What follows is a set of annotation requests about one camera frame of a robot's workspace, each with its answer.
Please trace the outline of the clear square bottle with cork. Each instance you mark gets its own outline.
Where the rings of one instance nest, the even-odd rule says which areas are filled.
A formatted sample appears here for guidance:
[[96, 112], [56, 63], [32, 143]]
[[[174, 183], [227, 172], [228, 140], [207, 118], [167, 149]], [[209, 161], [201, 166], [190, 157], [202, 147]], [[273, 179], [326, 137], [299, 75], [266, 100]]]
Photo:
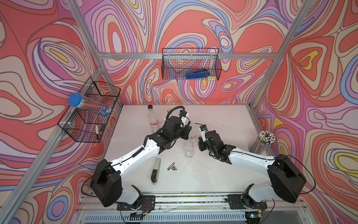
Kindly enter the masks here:
[[193, 139], [191, 136], [182, 142], [185, 157], [192, 158], [194, 155]]

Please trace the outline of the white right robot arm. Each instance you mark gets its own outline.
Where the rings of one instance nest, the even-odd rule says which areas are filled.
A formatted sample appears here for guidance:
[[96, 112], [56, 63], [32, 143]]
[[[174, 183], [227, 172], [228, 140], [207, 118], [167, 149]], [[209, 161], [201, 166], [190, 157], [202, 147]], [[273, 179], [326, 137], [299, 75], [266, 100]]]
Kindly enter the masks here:
[[239, 165], [266, 175], [269, 180], [260, 184], [250, 184], [241, 199], [250, 207], [252, 202], [280, 198], [295, 203], [307, 180], [299, 168], [287, 155], [264, 156], [224, 144], [219, 134], [213, 131], [200, 132], [199, 150], [209, 152], [214, 159], [230, 165]]

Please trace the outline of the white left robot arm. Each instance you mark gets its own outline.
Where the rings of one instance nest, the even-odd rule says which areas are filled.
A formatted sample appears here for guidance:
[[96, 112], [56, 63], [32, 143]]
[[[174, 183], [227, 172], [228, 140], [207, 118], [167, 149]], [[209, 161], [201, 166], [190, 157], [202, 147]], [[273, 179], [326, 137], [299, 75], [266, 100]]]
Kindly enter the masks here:
[[118, 159], [100, 161], [90, 181], [90, 188], [104, 207], [116, 202], [136, 204], [140, 193], [135, 187], [122, 186], [122, 181], [145, 161], [171, 149], [182, 138], [187, 140], [192, 130], [186, 116], [166, 118], [164, 126], [145, 137], [144, 143]]

